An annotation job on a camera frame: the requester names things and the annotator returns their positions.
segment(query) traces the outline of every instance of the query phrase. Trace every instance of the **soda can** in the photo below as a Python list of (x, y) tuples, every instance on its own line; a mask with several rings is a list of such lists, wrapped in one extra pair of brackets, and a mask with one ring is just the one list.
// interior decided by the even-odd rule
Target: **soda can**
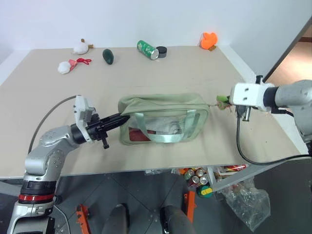
[(137, 49), (141, 51), (146, 57), (150, 58), (151, 60), (155, 60), (158, 58), (159, 51), (146, 43), (143, 40), (139, 40), (136, 45)]
[(193, 176), (192, 178), (190, 178), (188, 181), (187, 181), (187, 185), (189, 187), (197, 187), (199, 184), (199, 178), (198, 176)]
[(195, 172), (193, 170), (189, 169), (186, 173), (184, 173), (183, 176), (186, 180), (188, 180), (194, 175), (195, 175)]
[(204, 175), (204, 171), (203, 171), (202, 169), (198, 169), (198, 170), (196, 171), (196, 175), (197, 175), (198, 177), (202, 177), (202, 176)]
[(201, 169), (203, 170), (204, 173), (207, 173), (207, 167), (202, 167)]
[(206, 185), (208, 183), (208, 179), (206, 177), (201, 177), (199, 179), (199, 185)]
[(245, 164), (242, 165), (232, 165), (232, 166), (225, 166), (224, 172), (239, 172), (246, 168)]
[(208, 174), (204, 174), (202, 177), (205, 177), (208, 180)]
[(213, 194), (213, 189), (207, 185), (204, 185), (202, 187), (197, 188), (197, 194), (201, 198), (208, 198), (211, 197), (211, 195)]

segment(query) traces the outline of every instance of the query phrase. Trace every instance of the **bag strap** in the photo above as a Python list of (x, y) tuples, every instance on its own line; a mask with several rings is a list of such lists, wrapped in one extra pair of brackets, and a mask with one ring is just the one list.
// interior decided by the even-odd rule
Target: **bag strap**
[(184, 121), (184, 132), (182, 134), (172, 135), (160, 135), (160, 134), (149, 134), (146, 129), (145, 117), (143, 113), (135, 113), (137, 126), (144, 133), (144, 135), (152, 141), (162, 143), (175, 143), (184, 140), (188, 137), (188, 134), (194, 123), (196, 110), (188, 110)]

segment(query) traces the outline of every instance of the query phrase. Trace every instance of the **green bag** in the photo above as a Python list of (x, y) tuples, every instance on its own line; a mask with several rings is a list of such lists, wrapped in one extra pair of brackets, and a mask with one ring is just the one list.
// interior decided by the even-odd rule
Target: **green bag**
[(130, 116), (120, 127), (120, 141), (132, 145), (194, 139), (206, 122), (209, 106), (195, 93), (132, 95), (119, 101), (118, 110)]

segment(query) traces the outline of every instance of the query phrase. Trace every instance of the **robotic arm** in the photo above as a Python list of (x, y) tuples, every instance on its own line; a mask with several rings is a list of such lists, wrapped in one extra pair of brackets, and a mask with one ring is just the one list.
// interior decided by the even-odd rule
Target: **robotic arm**
[(312, 80), (301, 80), (294, 84), (274, 87), (262, 83), (262, 76), (257, 76), (256, 84), (238, 83), (230, 95), (230, 104), (246, 106), (243, 121), (248, 121), (251, 107), (272, 114), (284, 114), (292, 110), (294, 121), (305, 143), (312, 141)]
[(82, 96), (76, 96), (76, 124), (45, 133), (39, 145), (25, 161), (26, 173), (15, 203), (8, 234), (54, 234), (54, 193), (67, 154), (85, 142), (102, 140), (109, 148), (107, 131), (124, 124), (129, 117), (115, 114), (100, 119), (95, 108)]

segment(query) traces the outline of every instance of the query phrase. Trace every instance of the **orange plush heart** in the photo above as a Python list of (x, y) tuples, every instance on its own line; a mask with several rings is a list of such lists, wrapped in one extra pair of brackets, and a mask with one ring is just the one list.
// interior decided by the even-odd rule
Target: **orange plush heart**
[(201, 48), (208, 50), (210, 47), (214, 46), (218, 41), (218, 37), (215, 33), (203, 33), (203, 37), (200, 41)]

